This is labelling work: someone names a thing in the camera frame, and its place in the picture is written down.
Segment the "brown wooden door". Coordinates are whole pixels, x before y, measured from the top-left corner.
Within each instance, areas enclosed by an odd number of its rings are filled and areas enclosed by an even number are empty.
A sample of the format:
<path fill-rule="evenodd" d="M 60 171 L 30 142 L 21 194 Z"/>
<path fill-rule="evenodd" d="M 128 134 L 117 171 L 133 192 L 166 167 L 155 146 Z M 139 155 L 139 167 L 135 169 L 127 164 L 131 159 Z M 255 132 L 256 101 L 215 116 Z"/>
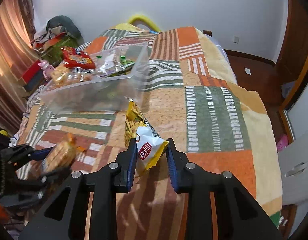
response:
<path fill-rule="evenodd" d="M 308 83 L 308 12 L 300 0 L 288 0 L 285 36 L 276 64 L 282 84 L 294 82 L 279 107 L 284 111 L 293 106 Z"/>

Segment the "green patterned storage box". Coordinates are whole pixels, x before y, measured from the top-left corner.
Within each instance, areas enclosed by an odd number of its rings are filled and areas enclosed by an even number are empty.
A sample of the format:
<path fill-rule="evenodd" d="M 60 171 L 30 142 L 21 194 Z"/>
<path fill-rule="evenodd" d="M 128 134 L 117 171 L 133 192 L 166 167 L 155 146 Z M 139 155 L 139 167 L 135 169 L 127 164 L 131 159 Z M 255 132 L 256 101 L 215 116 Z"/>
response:
<path fill-rule="evenodd" d="M 63 60 L 63 47 L 72 47 L 76 48 L 78 46 L 78 42 L 76 39 L 65 35 L 61 38 L 61 40 L 57 41 L 54 45 L 50 46 L 46 49 L 42 55 L 41 59 L 47 60 L 53 67 L 57 67 L 61 61 Z"/>

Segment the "red cartoon snack bag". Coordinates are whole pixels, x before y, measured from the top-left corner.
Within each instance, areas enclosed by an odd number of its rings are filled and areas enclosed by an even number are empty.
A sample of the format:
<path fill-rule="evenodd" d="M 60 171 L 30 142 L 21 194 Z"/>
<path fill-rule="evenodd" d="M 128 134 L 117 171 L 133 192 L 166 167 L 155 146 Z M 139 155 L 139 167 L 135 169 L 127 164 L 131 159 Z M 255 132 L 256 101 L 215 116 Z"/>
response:
<path fill-rule="evenodd" d="M 63 64 L 66 68 L 95 69 L 95 63 L 86 52 L 67 46 L 62 47 L 61 51 Z"/>

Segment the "white wall socket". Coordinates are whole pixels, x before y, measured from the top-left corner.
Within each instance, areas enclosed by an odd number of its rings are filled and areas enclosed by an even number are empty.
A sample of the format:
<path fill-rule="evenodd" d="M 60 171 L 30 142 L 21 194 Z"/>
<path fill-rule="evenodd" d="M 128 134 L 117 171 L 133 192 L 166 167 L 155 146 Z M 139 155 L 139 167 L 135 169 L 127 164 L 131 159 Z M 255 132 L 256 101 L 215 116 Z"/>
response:
<path fill-rule="evenodd" d="M 240 39 L 239 37 L 234 36 L 234 37 L 233 37 L 233 42 L 234 42 L 234 43 L 239 43 L 239 39 Z"/>

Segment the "striped orange curtain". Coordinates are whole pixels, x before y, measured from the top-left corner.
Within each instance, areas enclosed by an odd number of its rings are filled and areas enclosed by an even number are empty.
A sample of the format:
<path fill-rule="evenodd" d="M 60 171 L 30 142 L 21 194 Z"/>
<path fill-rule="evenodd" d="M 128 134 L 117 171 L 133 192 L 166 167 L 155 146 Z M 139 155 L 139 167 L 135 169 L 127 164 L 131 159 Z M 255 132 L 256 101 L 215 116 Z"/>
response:
<path fill-rule="evenodd" d="M 0 3 L 0 126 L 18 131 L 25 112 L 23 74 L 38 59 L 30 45 L 35 33 L 32 0 Z"/>

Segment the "green snack packet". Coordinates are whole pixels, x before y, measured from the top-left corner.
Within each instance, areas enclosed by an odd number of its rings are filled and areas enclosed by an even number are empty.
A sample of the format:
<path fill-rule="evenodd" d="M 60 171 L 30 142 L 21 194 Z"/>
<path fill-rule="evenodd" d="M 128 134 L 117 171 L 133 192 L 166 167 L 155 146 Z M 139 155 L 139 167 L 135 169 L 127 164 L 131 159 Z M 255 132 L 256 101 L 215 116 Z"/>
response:
<path fill-rule="evenodd" d="M 111 54 L 105 57 L 104 62 L 95 70 L 95 73 L 100 77 L 110 77 L 122 75 L 128 72 L 135 62 L 128 60 L 125 56 Z"/>

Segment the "clear bag of puffed snacks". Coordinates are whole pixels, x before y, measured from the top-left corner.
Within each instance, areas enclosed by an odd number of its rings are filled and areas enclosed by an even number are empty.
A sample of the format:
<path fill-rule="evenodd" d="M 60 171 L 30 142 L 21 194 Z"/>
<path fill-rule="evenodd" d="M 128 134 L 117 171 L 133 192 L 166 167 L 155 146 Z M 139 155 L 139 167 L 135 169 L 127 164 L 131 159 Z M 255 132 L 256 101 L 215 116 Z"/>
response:
<path fill-rule="evenodd" d="M 51 74 L 52 86 L 60 88 L 89 81 L 94 76 L 94 69 L 83 69 L 81 67 L 67 68 L 64 63 L 59 64 Z"/>

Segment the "pink plush toy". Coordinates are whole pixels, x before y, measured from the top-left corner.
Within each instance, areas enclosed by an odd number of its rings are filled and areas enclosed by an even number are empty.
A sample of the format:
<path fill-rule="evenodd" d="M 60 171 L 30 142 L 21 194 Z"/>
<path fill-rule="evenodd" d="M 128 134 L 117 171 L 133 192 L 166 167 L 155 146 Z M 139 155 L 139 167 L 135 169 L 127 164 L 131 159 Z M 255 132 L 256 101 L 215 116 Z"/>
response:
<path fill-rule="evenodd" d="M 41 60 L 38 65 L 42 69 L 45 80 L 49 81 L 51 79 L 51 74 L 55 70 L 55 68 L 47 60 Z"/>

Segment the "orange cracker pack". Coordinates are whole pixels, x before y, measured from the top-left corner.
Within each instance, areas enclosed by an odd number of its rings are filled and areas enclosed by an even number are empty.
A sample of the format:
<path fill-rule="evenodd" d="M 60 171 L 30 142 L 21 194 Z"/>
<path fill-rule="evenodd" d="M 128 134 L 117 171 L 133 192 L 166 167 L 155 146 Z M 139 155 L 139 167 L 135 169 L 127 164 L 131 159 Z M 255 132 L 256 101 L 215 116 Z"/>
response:
<path fill-rule="evenodd" d="M 70 167 L 77 156 L 86 151 L 76 143 L 76 137 L 68 133 L 65 139 L 57 143 L 42 161 L 42 172 L 48 173 L 58 168 Z"/>

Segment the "grey pillow on pile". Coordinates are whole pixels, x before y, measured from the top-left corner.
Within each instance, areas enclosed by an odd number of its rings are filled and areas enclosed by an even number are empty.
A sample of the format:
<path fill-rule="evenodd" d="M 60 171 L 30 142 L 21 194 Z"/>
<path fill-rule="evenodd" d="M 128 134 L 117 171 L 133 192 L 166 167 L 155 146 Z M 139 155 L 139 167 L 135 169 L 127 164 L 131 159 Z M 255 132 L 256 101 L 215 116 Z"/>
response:
<path fill-rule="evenodd" d="M 61 27 L 62 32 L 67 33 L 68 36 L 80 39 L 81 33 L 79 29 L 76 27 L 74 22 L 67 16 L 59 15 L 51 18 L 46 25 L 46 31 L 49 29 L 54 29 Z"/>

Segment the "pink wafer pack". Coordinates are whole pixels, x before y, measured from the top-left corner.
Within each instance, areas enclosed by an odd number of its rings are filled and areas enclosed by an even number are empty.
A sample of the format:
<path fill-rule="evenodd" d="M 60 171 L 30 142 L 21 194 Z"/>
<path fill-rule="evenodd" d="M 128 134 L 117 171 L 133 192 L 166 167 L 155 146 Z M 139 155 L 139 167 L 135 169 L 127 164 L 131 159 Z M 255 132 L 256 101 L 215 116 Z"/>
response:
<path fill-rule="evenodd" d="M 122 72 L 124 67 L 121 63 L 121 52 L 118 50 L 110 50 L 102 55 L 96 56 L 94 61 L 94 74 L 98 77 L 108 77 L 118 72 Z"/>

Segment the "red gift box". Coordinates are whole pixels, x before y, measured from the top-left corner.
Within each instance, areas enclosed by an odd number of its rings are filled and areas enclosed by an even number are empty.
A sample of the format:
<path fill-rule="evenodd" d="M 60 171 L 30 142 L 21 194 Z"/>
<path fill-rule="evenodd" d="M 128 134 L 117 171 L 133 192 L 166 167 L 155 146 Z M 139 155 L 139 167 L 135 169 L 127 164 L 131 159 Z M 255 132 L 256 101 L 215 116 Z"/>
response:
<path fill-rule="evenodd" d="M 21 81 L 26 92 L 32 92 L 44 83 L 41 61 L 35 61 L 22 75 Z"/>

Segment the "clear plastic storage bin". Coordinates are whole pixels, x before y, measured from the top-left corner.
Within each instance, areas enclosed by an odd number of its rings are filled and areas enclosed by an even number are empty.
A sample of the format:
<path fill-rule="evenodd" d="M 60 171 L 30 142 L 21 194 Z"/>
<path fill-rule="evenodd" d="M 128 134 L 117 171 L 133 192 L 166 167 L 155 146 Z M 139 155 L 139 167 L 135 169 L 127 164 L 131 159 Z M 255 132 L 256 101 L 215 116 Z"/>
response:
<path fill-rule="evenodd" d="M 126 110 L 129 102 L 141 106 L 144 99 L 145 85 L 149 75 L 149 56 L 147 43 L 118 46 L 92 54 L 102 55 L 110 50 L 118 50 L 121 56 L 135 62 L 125 74 L 98 77 L 91 80 L 54 88 L 52 81 L 41 91 L 41 101 L 54 113 L 97 112 Z"/>

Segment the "yellow white snack bag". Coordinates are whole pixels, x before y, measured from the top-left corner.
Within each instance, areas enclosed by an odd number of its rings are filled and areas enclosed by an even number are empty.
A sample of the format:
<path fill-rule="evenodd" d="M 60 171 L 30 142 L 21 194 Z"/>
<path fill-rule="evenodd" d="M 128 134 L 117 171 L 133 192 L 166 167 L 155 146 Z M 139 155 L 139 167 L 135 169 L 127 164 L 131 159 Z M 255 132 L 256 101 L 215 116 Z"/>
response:
<path fill-rule="evenodd" d="M 125 146 L 131 139 L 135 139 L 137 144 L 136 172 L 140 177 L 157 165 L 169 143 L 158 135 L 134 101 L 129 102 L 125 115 Z"/>

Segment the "patchwork striped bed blanket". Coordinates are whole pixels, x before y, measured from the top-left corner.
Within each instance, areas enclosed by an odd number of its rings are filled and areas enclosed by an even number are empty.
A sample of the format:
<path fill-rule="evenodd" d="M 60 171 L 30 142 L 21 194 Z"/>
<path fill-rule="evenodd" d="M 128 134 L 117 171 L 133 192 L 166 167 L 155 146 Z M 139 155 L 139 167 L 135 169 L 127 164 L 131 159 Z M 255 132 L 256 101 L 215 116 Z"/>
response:
<path fill-rule="evenodd" d="M 272 124 L 255 91 L 238 86 L 233 70 L 210 37 L 194 27 L 158 34 L 131 24 L 104 31 L 83 45 L 99 52 L 145 41 L 150 71 L 141 110 L 164 139 L 205 170 L 228 170 L 262 206 L 274 226 L 282 207 L 282 185 Z M 87 152 L 74 167 L 95 171 L 123 149 L 124 112 L 93 110 L 54 114 L 37 102 L 21 126 L 19 143 L 46 148 L 67 132 Z M 187 196 L 177 195 L 165 158 L 119 194 L 119 239 L 183 239 Z"/>

